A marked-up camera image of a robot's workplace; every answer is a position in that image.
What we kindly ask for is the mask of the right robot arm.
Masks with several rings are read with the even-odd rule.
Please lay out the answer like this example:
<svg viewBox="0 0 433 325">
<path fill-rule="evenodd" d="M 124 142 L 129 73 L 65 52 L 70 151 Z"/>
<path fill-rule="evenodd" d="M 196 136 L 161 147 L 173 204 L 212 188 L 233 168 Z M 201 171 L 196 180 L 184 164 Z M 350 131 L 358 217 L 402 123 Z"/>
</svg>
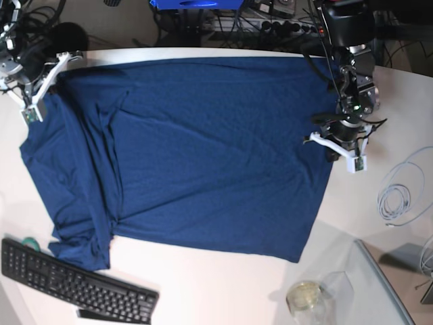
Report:
<svg viewBox="0 0 433 325">
<path fill-rule="evenodd" d="M 66 2 L 33 7 L 32 1 L 1 2 L 1 93 L 20 107 L 26 124 L 42 122 L 43 103 L 59 73 L 88 50 L 86 31 L 61 22 Z"/>
</svg>

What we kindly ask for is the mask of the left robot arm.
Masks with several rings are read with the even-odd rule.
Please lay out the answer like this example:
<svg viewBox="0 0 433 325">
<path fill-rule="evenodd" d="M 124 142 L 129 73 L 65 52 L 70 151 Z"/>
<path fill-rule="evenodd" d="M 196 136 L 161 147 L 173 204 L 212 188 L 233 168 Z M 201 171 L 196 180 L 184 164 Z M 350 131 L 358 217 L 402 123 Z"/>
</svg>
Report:
<svg viewBox="0 0 433 325">
<path fill-rule="evenodd" d="M 380 105 L 369 46 L 375 37 L 373 12 L 366 1 L 309 1 L 308 5 L 326 62 L 337 65 L 330 68 L 326 81 L 338 100 L 334 113 L 312 115 L 320 130 L 304 140 L 325 147 L 330 162 L 344 158 L 348 172 L 365 171 L 369 136 L 383 125 L 367 119 Z"/>
</svg>

